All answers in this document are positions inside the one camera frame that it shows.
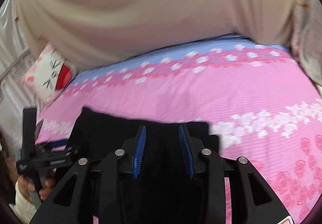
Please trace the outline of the person's left hand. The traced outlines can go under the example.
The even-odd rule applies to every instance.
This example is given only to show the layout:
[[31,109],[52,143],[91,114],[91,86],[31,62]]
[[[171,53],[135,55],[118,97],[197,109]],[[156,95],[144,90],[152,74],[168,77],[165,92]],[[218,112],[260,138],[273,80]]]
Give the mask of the person's left hand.
[[[39,191],[39,196],[42,201],[46,200],[48,195],[50,195],[52,189],[54,188],[54,185],[55,185],[55,180],[52,178],[47,178],[47,180],[45,181],[45,188]],[[18,177],[18,188],[20,190],[20,193],[23,195],[23,197],[32,203],[30,192],[35,191],[34,184],[30,182],[28,179],[26,179],[23,175],[20,175]]]

